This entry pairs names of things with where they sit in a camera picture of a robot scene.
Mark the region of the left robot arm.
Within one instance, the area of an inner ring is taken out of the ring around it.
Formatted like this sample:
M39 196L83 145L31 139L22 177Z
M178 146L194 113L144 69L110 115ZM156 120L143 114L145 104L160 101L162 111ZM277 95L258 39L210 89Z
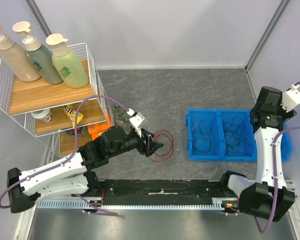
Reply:
M16 214L60 195L94 197L100 191L94 169L108 164L110 158L132 150L148 158L162 147L163 143L155 140L155 134L146 129L142 129L141 134L134 129L125 133L122 127L112 126L57 161L31 170L10 169L7 172L8 208Z

